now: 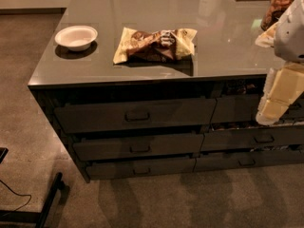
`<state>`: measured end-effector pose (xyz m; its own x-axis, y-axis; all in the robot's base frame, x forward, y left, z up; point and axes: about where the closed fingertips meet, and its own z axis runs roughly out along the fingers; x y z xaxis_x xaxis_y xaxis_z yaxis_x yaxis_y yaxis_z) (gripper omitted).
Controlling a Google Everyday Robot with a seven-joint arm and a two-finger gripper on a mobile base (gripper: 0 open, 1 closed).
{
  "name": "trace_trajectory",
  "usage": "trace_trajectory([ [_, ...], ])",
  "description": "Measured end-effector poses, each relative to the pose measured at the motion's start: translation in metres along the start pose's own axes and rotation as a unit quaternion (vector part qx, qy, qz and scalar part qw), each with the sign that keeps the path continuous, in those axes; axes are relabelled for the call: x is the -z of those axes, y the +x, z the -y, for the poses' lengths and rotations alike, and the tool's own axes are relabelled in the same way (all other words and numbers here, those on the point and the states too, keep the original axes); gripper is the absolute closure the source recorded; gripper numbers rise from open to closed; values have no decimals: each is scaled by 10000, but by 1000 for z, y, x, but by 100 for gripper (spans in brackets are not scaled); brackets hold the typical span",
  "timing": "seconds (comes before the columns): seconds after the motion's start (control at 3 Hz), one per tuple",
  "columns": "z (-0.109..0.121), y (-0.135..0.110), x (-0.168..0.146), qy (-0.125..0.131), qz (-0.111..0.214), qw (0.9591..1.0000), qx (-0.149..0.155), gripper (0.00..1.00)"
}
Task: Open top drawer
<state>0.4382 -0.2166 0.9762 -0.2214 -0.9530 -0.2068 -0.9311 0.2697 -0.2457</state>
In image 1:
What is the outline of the white gripper wrist block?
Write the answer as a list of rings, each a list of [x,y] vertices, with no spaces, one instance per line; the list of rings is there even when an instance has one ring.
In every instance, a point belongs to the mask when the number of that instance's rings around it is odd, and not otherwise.
[[[278,121],[303,92],[303,64],[286,62],[280,70],[270,68],[257,108],[256,121],[261,125]]]

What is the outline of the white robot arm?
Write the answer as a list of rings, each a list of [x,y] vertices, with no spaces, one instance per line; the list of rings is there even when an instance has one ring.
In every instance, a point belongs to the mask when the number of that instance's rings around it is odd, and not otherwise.
[[[256,38],[260,47],[274,47],[275,56],[285,61],[267,74],[256,121],[276,123],[304,92],[304,0],[294,0],[279,20]]]

